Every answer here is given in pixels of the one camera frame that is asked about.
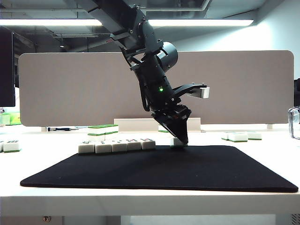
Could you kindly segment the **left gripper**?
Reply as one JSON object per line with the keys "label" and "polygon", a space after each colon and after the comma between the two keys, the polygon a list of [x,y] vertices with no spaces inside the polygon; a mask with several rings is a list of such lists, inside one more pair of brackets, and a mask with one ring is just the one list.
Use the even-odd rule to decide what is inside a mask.
{"label": "left gripper", "polygon": [[183,144],[188,143],[187,118],[191,110],[178,104],[176,100],[159,100],[150,102],[150,111],[153,119],[159,123],[159,132],[168,132],[178,138]]}

